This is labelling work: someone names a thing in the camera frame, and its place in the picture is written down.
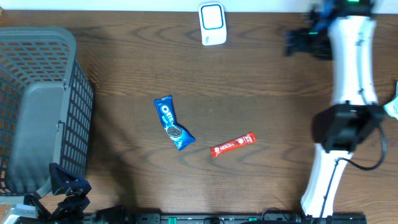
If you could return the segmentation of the mint green wipes pack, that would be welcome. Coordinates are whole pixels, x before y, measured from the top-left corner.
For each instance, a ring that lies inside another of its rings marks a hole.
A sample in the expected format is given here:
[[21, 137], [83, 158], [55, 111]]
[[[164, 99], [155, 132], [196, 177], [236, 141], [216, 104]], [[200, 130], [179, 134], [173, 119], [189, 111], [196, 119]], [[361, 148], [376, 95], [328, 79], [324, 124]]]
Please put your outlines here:
[[386, 103], [384, 111], [392, 118], [398, 119], [398, 83], [396, 83], [396, 93], [392, 100]]

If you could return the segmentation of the red Nescafe coffee stick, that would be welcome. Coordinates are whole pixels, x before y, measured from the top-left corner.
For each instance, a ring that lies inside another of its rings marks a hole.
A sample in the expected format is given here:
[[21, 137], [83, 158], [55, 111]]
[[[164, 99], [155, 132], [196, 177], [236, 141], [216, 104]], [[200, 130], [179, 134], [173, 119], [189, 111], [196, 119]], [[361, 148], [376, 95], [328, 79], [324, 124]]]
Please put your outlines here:
[[244, 147], [249, 144], [257, 142], [257, 137], [253, 132], [247, 133], [244, 136], [238, 137], [234, 140], [228, 141], [226, 143], [220, 144], [210, 148], [212, 158], [216, 158], [221, 154], [228, 151]]

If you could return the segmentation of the blue Oreo cookie pack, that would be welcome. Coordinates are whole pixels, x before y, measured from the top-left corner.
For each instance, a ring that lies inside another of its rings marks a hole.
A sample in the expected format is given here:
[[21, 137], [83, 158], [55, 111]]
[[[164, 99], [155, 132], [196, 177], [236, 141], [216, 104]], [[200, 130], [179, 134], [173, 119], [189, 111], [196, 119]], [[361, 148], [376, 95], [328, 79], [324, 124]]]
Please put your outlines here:
[[179, 151], [196, 141], [182, 125], [178, 124], [171, 95], [155, 99], [154, 106], [165, 132]]

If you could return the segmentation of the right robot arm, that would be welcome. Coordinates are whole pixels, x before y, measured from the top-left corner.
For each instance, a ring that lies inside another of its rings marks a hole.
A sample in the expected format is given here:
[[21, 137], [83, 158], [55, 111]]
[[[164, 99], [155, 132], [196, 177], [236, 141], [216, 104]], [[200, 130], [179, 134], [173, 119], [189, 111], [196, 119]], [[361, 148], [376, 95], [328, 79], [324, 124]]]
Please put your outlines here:
[[[333, 62], [331, 106], [313, 117], [315, 156], [309, 182], [300, 204], [304, 215], [326, 223], [347, 164], [359, 170], [375, 170], [384, 162], [387, 139], [381, 123], [385, 112], [373, 83], [372, 44], [376, 20], [371, 0], [327, 0], [313, 5], [308, 26], [286, 36], [285, 54], [310, 53]], [[352, 160], [358, 145], [378, 130], [381, 155], [373, 166]]]

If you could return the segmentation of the grey plastic shopping basket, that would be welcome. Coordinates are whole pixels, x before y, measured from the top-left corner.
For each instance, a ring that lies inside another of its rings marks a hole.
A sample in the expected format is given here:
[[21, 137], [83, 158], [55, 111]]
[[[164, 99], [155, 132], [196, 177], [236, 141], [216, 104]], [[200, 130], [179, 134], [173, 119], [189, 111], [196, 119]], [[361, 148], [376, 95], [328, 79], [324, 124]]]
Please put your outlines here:
[[49, 165], [86, 175], [94, 91], [61, 27], [1, 29], [1, 203], [50, 192]]

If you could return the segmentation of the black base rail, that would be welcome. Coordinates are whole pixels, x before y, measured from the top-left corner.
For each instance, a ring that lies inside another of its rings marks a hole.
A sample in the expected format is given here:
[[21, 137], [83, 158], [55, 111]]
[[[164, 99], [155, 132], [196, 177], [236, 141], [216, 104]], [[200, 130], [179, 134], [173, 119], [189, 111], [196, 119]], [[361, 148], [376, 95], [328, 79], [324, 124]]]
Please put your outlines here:
[[300, 212], [269, 208], [256, 214], [161, 214], [130, 213], [126, 207], [116, 206], [87, 214], [83, 223], [130, 223], [130, 224], [367, 224], [366, 216], [360, 213], [337, 213], [326, 218], [313, 218]]

